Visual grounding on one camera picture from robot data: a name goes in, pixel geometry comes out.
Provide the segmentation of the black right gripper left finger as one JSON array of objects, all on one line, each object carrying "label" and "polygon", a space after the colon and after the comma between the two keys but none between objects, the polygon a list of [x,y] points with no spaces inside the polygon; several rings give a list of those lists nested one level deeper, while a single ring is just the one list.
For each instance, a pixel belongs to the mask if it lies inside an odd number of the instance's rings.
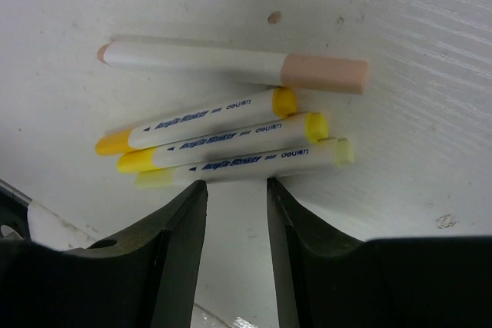
[{"label": "black right gripper left finger", "polygon": [[53,250],[28,229],[28,199],[1,185],[3,327],[187,327],[208,191],[195,181],[154,213],[86,248]]}]

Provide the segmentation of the white marker pale yellow cap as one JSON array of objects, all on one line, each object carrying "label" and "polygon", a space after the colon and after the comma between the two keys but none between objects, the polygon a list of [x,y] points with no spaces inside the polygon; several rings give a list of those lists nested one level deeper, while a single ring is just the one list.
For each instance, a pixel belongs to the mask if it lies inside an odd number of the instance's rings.
[{"label": "white marker pale yellow cap", "polygon": [[219,183],[285,177],[353,163],[350,141],[330,137],[317,144],[141,172],[135,186],[147,189],[188,186],[195,181]]}]

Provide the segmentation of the white marker orange-yellow cap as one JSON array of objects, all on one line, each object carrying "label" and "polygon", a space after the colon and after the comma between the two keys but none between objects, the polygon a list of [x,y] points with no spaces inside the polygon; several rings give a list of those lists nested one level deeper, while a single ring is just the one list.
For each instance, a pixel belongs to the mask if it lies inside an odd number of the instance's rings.
[{"label": "white marker orange-yellow cap", "polygon": [[102,156],[126,154],[251,124],[276,121],[297,111],[297,99],[292,89],[273,88],[236,101],[170,114],[135,128],[108,134],[99,139],[95,152]]}]

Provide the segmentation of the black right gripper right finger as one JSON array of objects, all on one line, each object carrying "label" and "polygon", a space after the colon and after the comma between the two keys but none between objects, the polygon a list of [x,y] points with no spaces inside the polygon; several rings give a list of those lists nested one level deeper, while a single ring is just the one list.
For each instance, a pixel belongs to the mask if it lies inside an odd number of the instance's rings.
[{"label": "black right gripper right finger", "polygon": [[282,327],[489,327],[491,238],[361,241],[267,182]]}]

